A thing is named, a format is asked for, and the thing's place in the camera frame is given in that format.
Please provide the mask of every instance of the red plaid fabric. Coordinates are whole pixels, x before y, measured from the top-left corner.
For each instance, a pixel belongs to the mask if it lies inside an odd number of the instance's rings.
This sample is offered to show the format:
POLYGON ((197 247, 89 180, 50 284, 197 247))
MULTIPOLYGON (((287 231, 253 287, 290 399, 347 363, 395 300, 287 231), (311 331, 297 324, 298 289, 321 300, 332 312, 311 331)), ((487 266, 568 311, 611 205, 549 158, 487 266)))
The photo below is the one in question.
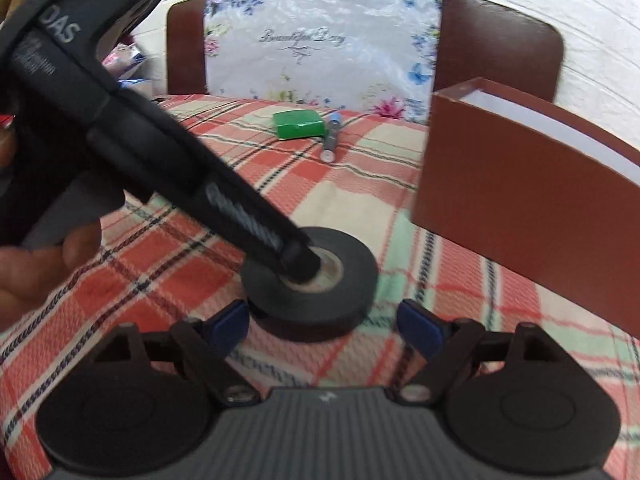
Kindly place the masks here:
MULTIPOLYGON (((402 354, 392 331, 402 298, 445 318, 492 330, 539 323, 616 401, 622 433, 607 463, 640 478, 638 341, 578 306, 410 222, 426 134, 414 124, 343 114, 337 159, 319 161, 317 139, 280 142, 282 104, 181 96, 163 106, 299 225, 322 225, 366 243, 380 266, 373 310, 351 335, 318 345, 279 341, 252 325, 229 358, 262 392, 282 384, 387 384, 402 354)), ((43 398, 103 335, 133 321, 165 330, 186 314, 208 317, 242 296, 242 254, 161 198, 127 200, 103 221, 103 244, 38 312, 0 340, 2 442, 18 480, 50 469, 34 414, 43 398)), ((421 365, 414 357, 406 376, 421 365)))

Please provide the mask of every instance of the chair backrest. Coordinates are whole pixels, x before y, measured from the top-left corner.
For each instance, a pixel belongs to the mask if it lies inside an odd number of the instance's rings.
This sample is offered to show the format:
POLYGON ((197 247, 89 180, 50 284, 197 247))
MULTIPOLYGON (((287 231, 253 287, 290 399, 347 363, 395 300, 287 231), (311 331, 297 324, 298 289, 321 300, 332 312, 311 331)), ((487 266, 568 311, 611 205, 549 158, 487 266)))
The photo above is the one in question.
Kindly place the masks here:
POLYGON ((442 0, 433 91, 483 77, 552 102, 563 56, 548 23, 486 0, 442 0))
POLYGON ((167 91, 172 95, 206 94, 204 7, 207 0, 175 4, 166 17, 167 91))

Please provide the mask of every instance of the finger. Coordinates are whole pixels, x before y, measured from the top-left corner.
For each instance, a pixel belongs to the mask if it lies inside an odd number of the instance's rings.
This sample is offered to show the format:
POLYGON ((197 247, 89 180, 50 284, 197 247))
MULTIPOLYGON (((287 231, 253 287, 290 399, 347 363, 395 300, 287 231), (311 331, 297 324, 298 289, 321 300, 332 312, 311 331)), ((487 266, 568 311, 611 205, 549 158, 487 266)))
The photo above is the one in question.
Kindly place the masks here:
POLYGON ((69 274, 62 247, 37 251, 17 247, 0 249, 0 289, 19 298, 43 301, 69 274))
POLYGON ((6 168, 14 160, 17 145, 14 131, 0 126, 0 168, 6 168))
POLYGON ((62 259, 68 270, 74 270, 91 260, 100 249, 102 227, 100 222, 72 231, 62 246, 62 259))
POLYGON ((40 301, 23 300, 6 290, 0 290, 0 331, 4 332, 22 316, 41 306, 40 301))

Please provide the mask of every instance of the green eraser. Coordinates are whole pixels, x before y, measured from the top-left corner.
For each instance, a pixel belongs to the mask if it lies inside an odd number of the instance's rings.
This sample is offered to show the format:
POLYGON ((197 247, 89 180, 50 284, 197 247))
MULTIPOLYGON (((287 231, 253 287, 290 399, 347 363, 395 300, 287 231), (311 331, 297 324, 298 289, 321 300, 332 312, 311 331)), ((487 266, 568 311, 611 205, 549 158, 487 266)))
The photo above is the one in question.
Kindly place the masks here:
POLYGON ((324 137, 324 121, 313 110, 288 110, 273 115, 280 140, 324 137))

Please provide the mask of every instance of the gray gripper base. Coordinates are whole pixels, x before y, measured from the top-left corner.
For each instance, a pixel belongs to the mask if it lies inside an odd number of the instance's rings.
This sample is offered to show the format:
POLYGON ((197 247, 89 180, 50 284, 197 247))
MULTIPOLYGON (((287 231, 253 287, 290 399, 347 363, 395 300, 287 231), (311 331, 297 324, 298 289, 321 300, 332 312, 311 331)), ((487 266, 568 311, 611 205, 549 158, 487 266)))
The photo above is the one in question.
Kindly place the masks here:
MULTIPOLYGON (((179 462, 131 478, 538 480, 478 462, 453 444, 432 412, 398 406, 380 388, 275 389, 260 406, 225 412, 179 462)), ((544 477, 559 479, 611 480, 597 469, 544 477)), ((47 480, 91 479, 55 470, 47 480)))

